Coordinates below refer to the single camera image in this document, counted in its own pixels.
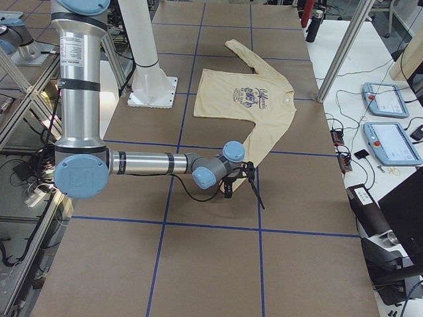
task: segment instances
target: cable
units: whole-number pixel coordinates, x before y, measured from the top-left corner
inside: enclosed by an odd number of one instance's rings
[[[361,165],[359,162],[357,162],[356,160],[354,160],[352,158],[351,158],[351,161],[354,162],[354,163],[356,163],[364,171],[364,173],[365,173],[364,187],[365,187],[365,183],[367,183],[367,181],[369,180],[369,173],[367,173],[367,170],[365,170],[365,168],[363,167],[363,165]]]
[[[412,119],[408,122],[408,125],[407,125],[407,127],[404,129],[404,131],[407,131],[407,130],[409,129],[409,127],[410,127],[410,125],[411,125],[411,122],[412,122],[414,119],[422,119],[422,120],[423,120],[423,117],[414,117],[414,118],[412,118]]]
[[[377,66],[377,67],[373,68],[371,71],[354,71],[352,73],[345,73],[345,74],[337,75],[337,77],[343,77],[343,76],[355,75],[355,74],[362,74],[362,73],[371,73],[371,72],[375,71],[376,69],[379,69],[379,68],[382,68],[382,67],[386,66],[391,61],[392,61],[392,59],[390,59],[389,61],[387,61],[383,65],[380,65],[380,66]],[[325,78],[316,78],[316,79],[319,80],[319,81],[322,81]]]
[[[369,163],[371,171],[373,172],[373,182],[371,183],[370,187],[368,188],[368,190],[370,190],[376,183],[376,173],[375,170],[373,169],[372,165],[370,164],[370,161],[367,159],[367,157],[364,158],[367,163]]]
[[[19,158],[12,158],[11,160],[8,160],[8,161],[6,161],[6,162],[4,162],[1,166],[0,166],[0,170],[7,164],[7,163],[10,163],[10,162],[13,162],[13,161],[19,161],[19,162],[25,162],[24,160],[21,160],[21,159],[19,159]]]
[[[218,187],[217,187],[217,189],[216,189],[216,192],[211,196],[211,197],[209,197],[209,198],[207,198],[207,199],[198,199],[198,198],[195,198],[189,191],[188,191],[188,189],[186,188],[186,186],[185,186],[185,183],[184,183],[184,181],[182,180],[182,178],[180,178],[178,175],[176,175],[176,174],[126,174],[126,175],[130,175],[130,176],[141,176],[141,177],[143,177],[143,176],[167,176],[167,175],[169,175],[169,176],[173,176],[173,177],[175,177],[175,178],[177,178],[178,180],[179,180],[179,182],[182,184],[182,187],[184,188],[184,190],[185,190],[185,192],[188,194],[188,196],[191,198],[191,199],[193,199],[193,200],[195,200],[195,201],[198,201],[198,202],[200,202],[200,203],[205,203],[205,202],[207,202],[207,201],[210,201],[210,200],[212,200],[213,198],[215,198],[216,197],[216,195],[217,195],[217,193],[219,193],[219,189],[220,189],[220,186],[221,186],[221,184],[222,184],[222,181],[220,181],[220,183],[219,183],[219,185],[218,185]]]
[[[9,96],[8,94],[3,94],[2,92],[0,92],[0,95],[1,96],[4,96],[4,97],[7,97],[7,98],[12,98],[12,99],[16,100],[15,97]]]
[[[219,193],[220,186],[222,185],[222,181],[220,181],[219,185],[217,186],[217,189],[216,189],[215,193],[212,196],[210,196],[209,198],[207,198],[207,199],[198,199],[198,198],[195,198],[193,195],[190,194],[190,192],[186,188],[184,182],[182,181],[182,178],[180,178],[178,175],[175,175],[175,174],[169,174],[169,175],[176,177],[179,180],[179,182],[182,184],[182,187],[184,188],[184,190],[188,194],[188,196],[190,196],[191,199],[193,199],[195,201],[198,201],[199,203],[205,203],[205,202],[210,201],[213,198],[215,198],[217,196],[217,194]]]
[[[52,46],[56,46],[56,47],[60,47],[59,45],[57,45],[57,44],[53,44],[53,43],[47,43],[47,42],[43,42],[43,41],[39,41],[39,40],[35,40],[35,42],[38,42],[38,43],[41,43],[41,44],[47,44],[47,45],[52,45]]]
[[[60,244],[60,242],[61,242],[61,240],[60,240],[59,242],[57,242],[57,243],[55,243],[55,244],[51,245],[51,246],[47,246],[47,247],[45,247],[45,248],[41,248],[41,249],[42,249],[42,250],[47,250],[47,249],[50,249],[50,248],[54,248],[55,246],[58,246],[58,245]]]
[[[44,146],[43,146],[43,149],[42,149],[42,152],[41,152],[41,155],[40,155],[40,160],[38,161],[38,167],[36,169],[36,171],[37,171],[37,174],[36,174],[37,183],[39,183],[41,181],[41,177],[40,177],[41,165],[42,165],[42,161],[44,159],[45,152],[46,152],[46,149],[47,149],[47,146],[48,146],[48,140],[50,140],[50,135],[52,134],[54,118],[55,118],[56,112],[58,110],[59,98],[60,98],[60,89],[58,90],[58,97],[56,98],[56,100],[54,102],[52,118],[50,120],[50,125],[49,125],[48,130],[47,130],[46,142],[44,143]]]
[[[405,300],[405,302],[404,302],[403,310],[401,311],[401,315],[400,315],[400,317],[403,317],[403,316],[404,316],[405,308],[407,307],[407,304],[408,304],[408,301],[410,300],[410,297],[411,297],[412,292],[414,292],[414,290],[415,290],[415,289],[416,289],[419,285],[421,285],[421,284],[423,284],[423,280],[421,280],[421,281],[417,282],[417,283],[416,283],[416,284],[412,287],[412,289],[410,290],[410,292],[408,292],[408,295],[407,295],[407,298],[406,298],[406,300]]]
[[[40,132],[38,132],[32,125],[29,123],[29,121],[26,118],[23,118],[24,122],[28,125],[28,127],[36,134],[42,135]]]

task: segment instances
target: black cable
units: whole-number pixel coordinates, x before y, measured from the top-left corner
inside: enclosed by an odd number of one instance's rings
[[[26,118],[23,118],[24,122],[28,125],[28,127],[36,134],[42,135],[40,132],[38,132],[32,125],[29,123],[29,121]]]
[[[42,161],[44,159],[45,152],[46,152],[46,149],[47,149],[47,146],[48,146],[48,141],[50,140],[50,135],[52,134],[54,118],[55,118],[56,112],[58,110],[59,98],[60,98],[60,89],[58,90],[58,97],[57,97],[56,101],[54,102],[52,119],[50,120],[50,125],[49,125],[48,130],[47,130],[46,142],[44,143],[44,146],[43,146],[43,149],[42,149],[42,152],[41,152],[41,155],[40,155],[40,160],[38,162],[38,167],[36,169],[36,171],[37,171],[37,184],[39,184],[40,181],[41,181],[41,177],[40,177],[41,165],[42,165]]]
[[[421,281],[419,281],[419,282],[417,282],[413,287],[412,287],[412,289],[410,290],[410,292],[408,292],[408,295],[407,295],[407,298],[405,299],[405,302],[404,302],[404,306],[403,306],[403,310],[401,311],[401,315],[400,315],[400,317],[403,317],[404,316],[404,313],[405,313],[405,308],[407,307],[407,304],[408,304],[408,301],[410,300],[410,298],[411,298],[411,294],[412,294],[412,292],[414,292],[414,290],[419,286],[419,285],[421,285],[421,284],[423,284],[423,280],[421,280]]]
[[[414,119],[423,119],[423,117],[414,117],[414,118],[412,118],[412,119],[408,122],[408,125],[407,125],[407,127],[404,129],[404,131],[407,131],[407,130],[409,129],[409,127],[410,127],[410,125],[411,125],[411,122],[412,122]]]
[[[0,92],[0,95],[1,96],[4,96],[4,97],[7,97],[7,98],[12,98],[12,99],[16,100],[15,97],[9,96],[8,94],[3,94],[2,92]]]
[[[1,252],[1,256],[2,256],[2,260],[1,261],[3,262],[3,264],[5,266],[7,266],[7,267],[13,267],[13,266],[17,265],[18,262],[22,262],[23,259],[25,259],[26,255],[27,255],[27,253],[29,251],[30,245],[32,243],[32,240],[34,240],[35,234],[37,233],[38,229],[40,228],[41,222],[43,221],[44,217],[46,216],[46,213],[47,213],[48,209],[50,208],[50,205],[51,205],[51,203],[53,201],[53,196],[54,195],[50,195],[50,198],[49,198],[49,200],[47,202],[47,205],[44,208],[43,214],[41,214],[40,218],[38,219],[38,222],[37,222],[36,226],[34,227],[34,230],[31,232],[31,235],[26,240],[26,246],[25,246],[24,252],[22,253],[22,255],[19,258],[16,258],[16,261],[15,262],[12,263],[12,262],[9,261],[9,259],[10,259],[11,256],[9,256],[9,257],[7,256],[6,248],[5,248],[5,245],[3,244],[3,241],[5,241],[5,240],[4,239],[3,240],[0,240],[0,252]]]
[[[213,198],[215,198],[217,196],[217,194],[219,193],[220,186],[222,185],[222,181],[220,181],[219,185],[217,186],[217,189],[216,189],[215,193],[212,196],[210,196],[209,198],[207,198],[207,199],[198,199],[198,198],[195,198],[193,195],[191,195],[191,193],[186,188],[186,186],[184,184],[184,181],[182,180],[181,177],[179,177],[176,174],[169,174],[169,175],[171,175],[173,177],[176,177],[179,180],[179,182],[181,183],[181,185],[184,188],[185,192],[188,194],[188,196],[190,196],[191,199],[193,199],[195,201],[198,201],[199,203],[205,203],[205,202],[210,201]]]
[[[367,173],[367,170],[365,170],[365,168],[363,167],[363,165],[361,165],[359,162],[357,162],[356,160],[351,158],[351,161],[356,163],[359,167],[362,168],[362,170],[365,172],[365,182],[364,182],[364,187],[365,187],[365,183],[367,183],[367,181],[369,180],[369,174]]]
[[[42,44],[47,44],[47,45],[52,45],[52,46],[56,46],[56,47],[60,47],[59,45],[57,45],[57,44],[53,44],[53,43],[47,43],[47,42],[43,42],[43,41],[39,41],[39,40],[35,40],[35,42],[38,42],[38,43],[42,43]]]
[[[191,199],[193,199],[193,200],[195,200],[195,201],[198,201],[198,202],[200,202],[200,203],[205,203],[205,202],[207,202],[207,201],[210,201],[210,200],[212,200],[213,198],[215,198],[216,197],[216,195],[217,195],[217,193],[219,193],[219,189],[220,189],[220,186],[221,186],[221,184],[222,184],[222,182],[220,181],[220,183],[219,183],[219,185],[218,185],[218,187],[217,187],[217,189],[216,189],[216,192],[211,196],[211,197],[209,197],[209,198],[207,198],[207,199],[198,199],[198,198],[195,198],[189,191],[188,191],[188,189],[186,188],[186,186],[185,186],[185,183],[184,183],[184,181],[182,180],[182,178],[180,178],[178,175],[176,175],[176,174],[126,174],[126,175],[130,175],[130,176],[167,176],[167,175],[169,175],[169,176],[173,176],[173,177],[175,177],[175,178],[177,178],[178,180],[179,180],[179,182],[182,184],[182,187],[184,188],[184,190],[185,190],[185,192],[188,194],[188,196],[191,198]]]
[[[367,159],[367,157],[365,157],[364,159],[367,161],[367,163],[369,163],[371,171],[373,172],[373,182],[371,183],[370,187],[368,188],[368,190],[370,190],[376,183],[376,173],[375,173],[375,170],[373,169],[370,161]]]
[[[13,162],[13,161],[19,161],[19,162],[25,162],[24,160],[21,160],[20,158],[12,158],[11,160],[8,160],[6,162],[4,162],[1,166],[0,166],[0,170],[9,162]]]
[[[45,247],[45,248],[41,248],[41,249],[42,249],[42,250],[47,250],[47,249],[50,249],[50,248],[54,248],[55,246],[58,246],[58,245],[60,244],[60,242],[61,242],[61,240],[60,240],[59,242],[57,242],[57,243],[55,243],[55,244],[51,245],[51,246],[47,246],[47,247]]]

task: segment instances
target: brown cardboard surface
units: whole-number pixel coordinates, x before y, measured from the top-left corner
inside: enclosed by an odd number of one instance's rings
[[[252,30],[254,52],[261,58],[310,60],[302,30]]]
[[[160,233],[160,225],[72,219],[31,316],[144,315]]]
[[[297,112],[291,126],[273,151],[334,154],[323,105],[306,100],[294,100],[294,104]]]
[[[379,317],[359,238],[263,233],[267,317]]]
[[[160,1],[153,23],[200,25],[203,3]]]
[[[198,55],[237,56],[225,46],[225,42],[235,39],[251,49],[251,35],[248,28],[201,27]]]
[[[261,313],[256,232],[167,226],[151,316]]]
[[[251,11],[253,28],[301,29],[296,8],[280,5],[253,5]]]
[[[178,143],[186,95],[177,94],[171,109],[129,107],[128,97],[119,100],[105,140]]]
[[[259,169],[263,228],[357,234],[335,157],[270,153]]]
[[[250,28],[250,7],[248,5],[206,4],[203,25],[238,26]]]
[[[188,92],[194,56],[159,54],[160,68],[169,77],[178,77],[176,92]]]
[[[153,24],[158,53],[194,54],[199,26]]]
[[[220,150],[183,148],[181,153],[195,152],[204,157],[220,154]],[[211,197],[217,186],[209,190],[201,190],[192,180],[191,175],[183,176],[186,187],[197,198]],[[186,193],[177,180],[174,180],[167,221],[175,223],[194,223],[201,225],[258,227],[257,200],[248,182],[244,182],[231,199],[224,198],[218,192],[216,198],[200,203],[187,199]]]

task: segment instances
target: blue tape line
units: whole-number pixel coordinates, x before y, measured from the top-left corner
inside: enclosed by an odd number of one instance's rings
[[[252,8],[251,8],[251,5],[250,5],[250,37],[251,37],[251,50],[252,51],[254,51],[254,43],[253,43],[253,40],[252,40]]]
[[[206,150],[222,150],[221,147],[205,147],[200,145],[176,145],[166,143],[151,143],[151,142],[136,142],[136,141],[119,141],[119,140],[104,140],[109,143],[121,143],[121,144],[136,144],[136,145],[155,145],[158,147],[176,147],[185,149],[206,149]],[[301,152],[287,152],[287,151],[270,151],[273,154],[287,154],[287,155],[304,155],[312,157],[336,157],[335,154],[320,154],[320,153],[301,153]]]
[[[82,216],[74,215],[73,219],[85,219],[85,220],[98,220],[98,221],[116,221],[121,223],[145,223],[148,225],[172,225],[182,227],[198,227],[198,228],[211,228],[211,229],[227,229],[227,230],[243,230],[243,231],[259,231],[259,228],[248,228],[248,227],[232,227],[232,226],[219,226],[219,225],[202,225],[197,223],[176,223],[176,222],[163,222],[163,221],[152,221],[143,219],[128,219],[128,218],[110,218],[110,217],[97,217],[97,216]],[[359,238],[356,234],[343,234],[343,233],[327,233],[327,232],[311,232],[311,231],[295,231],[295,230],[282,230],[282,229],[261,229],[262,232],[273,232],[273,233],[284,233],[284,234],[302,234],[312,236],[339,236],[346,238]]]
[[[204,3],[203,6],[203,13],[201,15],[201,21],[200,21],[200,28],[198,30],[198,35],[197,35],[197,43],[196,43],[196,50],[194,53],[194,59],[192,61],[192,68],[191,68],[191,75],[190,75],[190,82],[188,84],[188,93],[191,91],[191,85],[192,85],[192,78],[194,77],[194,68],[195,68],[195,64],[196,64],[196,56],[197,56],[197,52],[198,52],[198,45],[200,43],[200,36],[201,36],[201,29],[202,29],[202,25],[203,25],[203,20],[204,20],[204,13],[206,11],[206,4]],[[188,109],[188,99],[189,97],[186,97],[185,100],[185,107],[184,107],[184,114],[182,115],[182,123],[180,126],[180,131],[179,131],[179,138],[178,138],[178,147],[176,152],[179,153],[179,149],[180,149],[180,142],[182,141],[182,135],[184,133],[184,126],[185,126],[185,117],[186,117],[186,111]]]
[[[319,153],[300,153],[300,152],[285,152],[285,151],[270,151],[274,154],[289,154],[289,155],[305,155],[311,157],[336,157],[335,154],[319,154]]]
[[[239,58],[238,56],[233,55],[208,55],[208,54],[187,54],[187,53],[169,53],[169,52],[158,52],[158,55],[181,55],[181,56],[198,56],[198,57],[219,57],[219,58]],[[262,59],[271,59],[275,61],[311,61],[310,59],[301,59],[301,58],[279,58],[279,57],[262,57]]]
[[[171,203],[173,180],[174,180],[174,178],[172,178],[172,180],[171,180],[171,184],[169,186],[169,193],[167,195],[166,211],[165,211],[165,216],[163,217],[163,224],[161,226],[159,247],[157,249],[156,262],[155,262],[155,265],[154,265],[153,279],[151,280],[150,295],[148,297],[147,311],[145,312],[145,317],[150,316],[151,303],[153,301],[153,294],[154,294],[154,286],[155,286],[155,283],[156,283],[157,270],[159,268],[159,262],[160,262],[161,247],[163,245],[163,238],[165,237],[167,213],[169,212],[169,205]]]
[[[142,219],[125,219],[125,218],[109,218],[109,217],[94,217],[94,216],[80,216],[74,215],[72,219],[85,220],[101,220],[101,221],[115,221],[118,223],[147,223],[149,225],[162,225],[162,221],[142,220]]]
[[[119,140],[103,140],[103,141],[104,142],[109,142],[109,143],[137,144],[137,145],[156,145],[156,146],[160,146],[160,147],[178,147],[178,145],[176,145],[176,144],[166,144],[166,143],[119,141]]]
[[[202,225],[199,223],[176,223],[176,222],[166,222],[166,225],[169,226],[178,226],[178,227],[194,227],[194,228],[209,228],[209,229],[225,229],[225,230],[241,230],[241,231],[258,231],[257,228],[248,228],[248,227],[231,227],[231,226],[219,226],[219,225]]]
[[[153,25],[179,25],[179,26],[205,26],[208,28],[252,28],[259,30],[280,30],[280,31],[303,31],[301,28],[266,28],[257,26],[235,26],[235,25],[212,25],[212,24],[184,24],[184,23],[165,23],[165,22],[154,22]]]
[[[5,9],[6,11],[8,11],[11,7],[13,7],[14,5],[16,5],[16,2],[18,2],[19,0],[15,0],[15,2],[13,2],[11,5],[9,5],[7,7],[7,9]]]
[[[256,168],[257,192],[260,195],[260,173],[258,167]],[[262,317],[266,316],[266,299],[264,297],[264,265],[263,265],[263,236],[262,236],[262,207],[257,200],[257,215],[258,215],[258,249],[260,254],[260,289],[262,299]]]
[[[306,236],[336,236],[336,237],[339,237],[339,238],[359,238],[360,237],[358,234],[310,232],[310,231],[279,230],[279,229],[262,229],[262,232],[302,234],[302,235],[306,235]]]

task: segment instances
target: black device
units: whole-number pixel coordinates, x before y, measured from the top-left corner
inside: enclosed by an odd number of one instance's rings
[[[323,19],[323,11],[316,10],[311,18],[311,23],[307,29],[307,37],[305,38],[306,42],[313,43],[315,41],[317,32],[319,31],[320,24]]]
[[[368,236],[391,230],[380,208],[363,184],[346,189],[350,206]]]
[[[423,139],[423,125],[415,129],[414,132],[411,133],[410,137],[416,141]]]
[[[394,260],[386,257],[386,250],[372,248],[373,251],[366,252],[364,249],[373,284],[387,286],[379,294],[383,302],[392,304],[404,300],[409,286],[423,275],[423,168],[382,197],[379,206],[409,256],[409,259]],[[375,260],[370,256],[374,252],[379,252],[386,260]],[[421,298],[421,290],[412,295]]]
[[[379,206],[411,260],[423,265],[423,168],[381,198]]]
[[[362,158],[364,159],[365,157],[368,157],[369,153],[365,149],[362,149],[358,152],[355,152],[354,155],[357,159],[361,160]]]

